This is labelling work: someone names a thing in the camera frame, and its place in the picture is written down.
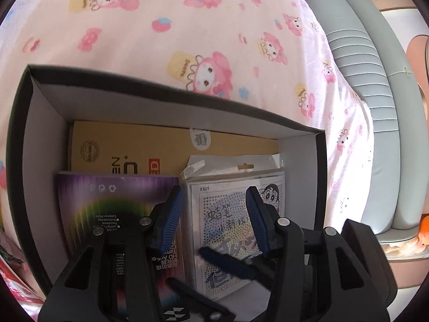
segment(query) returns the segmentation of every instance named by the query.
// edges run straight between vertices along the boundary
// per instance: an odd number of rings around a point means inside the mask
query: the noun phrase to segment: silver screw
[[[328,227],[325,229],[325,232],[326,232],[326,234],[327,234],[327,235],[329,235],[329,236],[335,236],[335,235],[337,234],[337,231],[336,231],[334,228],[330,227],[330,226],[328,226]]]
[[[220,319],[222,317],[222,314],[220,313],[220,312],[218,312],[218,311],[215,311],[215,312],[212,312],[211,314],[210,314],[210,319],[212,320],[212,321],[217,321],[218,319]]]
[[[143,217],[140,218],[140,225],[146,226],[149,225],[152,222],[152,219],[150,219],[149,217]]]
[[[102,226],[97,226],[94,229],[92,229],[92,233],[95,236],[100,236],[104,232],[104,228]]]
[[[281,226],[288,226],[290,224],[290,220],[288,218],[279,218],[277,222]]]

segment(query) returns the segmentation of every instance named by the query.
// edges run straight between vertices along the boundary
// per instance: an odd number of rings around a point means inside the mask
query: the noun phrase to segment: white logo
[[[171,317],[167,318],[166,321],[177,321],[177,319],[185,316],[184,313],[176,313],[182,311],[184,308],[173,308],[173,311],[168,310],[164,312],[164,315],[171,315]]]

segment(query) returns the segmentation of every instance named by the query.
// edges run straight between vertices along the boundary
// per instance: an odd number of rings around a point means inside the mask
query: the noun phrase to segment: brown cardboard box
[[[272,155],[276,140],[183,128],[75,121],[71,170],[179,176],[190,155]]]

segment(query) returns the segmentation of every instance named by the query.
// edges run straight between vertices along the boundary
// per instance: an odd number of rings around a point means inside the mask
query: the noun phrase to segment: blue gripper pad
[[[256,272],[243,261],[236,259],[228,254],[221,254],[209,247],[201,247],[198,254],[208,262],[215,265],[224,272],[228,272],[233,276],[241,279],[255,279]]]
[[[246,208],[258,248],[264,256],[268,256],[272,250],[278,248],[275,227],[258,189],[254,186],[246,190]]]
[[[174,186],[155,219],[151,247],[157,249],[160,256],[171,247],[183,205],[183,191],[180,186]]]

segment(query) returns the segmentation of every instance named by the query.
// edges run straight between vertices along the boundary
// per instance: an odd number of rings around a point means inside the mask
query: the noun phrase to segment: dotted pattern
[[[258,187],[262,195],[268,184]],[[283,184],[276,183],[279,190],[279,213],[283,214]],[[203,246],[229,254],[237,259],[253,258],[258,249],[254,232],[246,209],[246,189],[234,190],[223,195],[207,196],[202,201],[204,215]],[[221,272],[217,266],[205,263],[203,268],[205,294],[216,298],[243,280]]]

